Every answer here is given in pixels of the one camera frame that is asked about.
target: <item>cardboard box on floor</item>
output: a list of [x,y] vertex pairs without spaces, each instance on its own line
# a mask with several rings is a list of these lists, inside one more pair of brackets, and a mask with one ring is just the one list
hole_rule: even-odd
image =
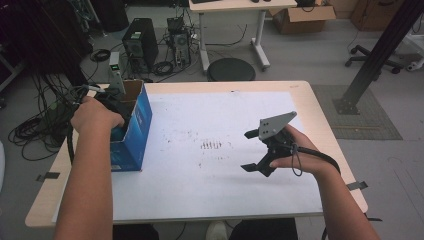
[[335,19],[336,15],[333,6],[320,6],[321,1],[316,3],[315,7],[271,9],[269,13],[281,34],[321,32],[325,21]]
[[403,0],[359,0],[351,21],[361,31],[383,31]]

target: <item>round stool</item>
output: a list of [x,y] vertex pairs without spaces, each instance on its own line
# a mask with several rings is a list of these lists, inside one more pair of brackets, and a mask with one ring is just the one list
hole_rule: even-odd
[[216,60],[208,68],[210,82],[252,81],[255,77],[255,69],[249,63],[237,58]]

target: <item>forearm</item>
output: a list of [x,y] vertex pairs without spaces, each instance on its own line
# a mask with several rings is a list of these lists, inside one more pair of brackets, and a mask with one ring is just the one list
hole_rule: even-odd
[[89,131],[81,131],[59,211],[55,239],[111,238],[109,138],[110,129],[101,123]]
[[379,239],[340,174],[332,166],[315,177],[329,239]]

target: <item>tape strip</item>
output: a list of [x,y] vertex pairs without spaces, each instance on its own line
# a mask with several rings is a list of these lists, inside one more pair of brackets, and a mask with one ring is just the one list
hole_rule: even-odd
[[368,185],[366,182],[362,181],[362,182],[353,182],[353,183],[349,183],[348,185],[346,185],[347,188],[349,188],[350,191],[355,190],[355,189],[364,189],[367,188]]
[[44,182],[45,179],[58,179],[59,178],[60,173],[58,172],[46,172],[46,174],[43,175],[38,175],[37,177],[37,181],[39,182]]

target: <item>cardboard box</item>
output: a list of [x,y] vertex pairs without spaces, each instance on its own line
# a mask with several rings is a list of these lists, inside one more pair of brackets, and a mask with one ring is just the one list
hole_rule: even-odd
[[359,0],[351,21],[361,31],[383,31],[403,0]]
[[287,8],[270,10],[272,21],[281,34],[321,32],[325,21],[335,19],[333,6],[315,6],[314,8]]
[[350,19],[359,0],[327,0],[338,19]]
[[112,172],[140,171],[152,120],[143,81],[124,81],[127,94],[121,102],[135,105],[122,141],[110,143]]

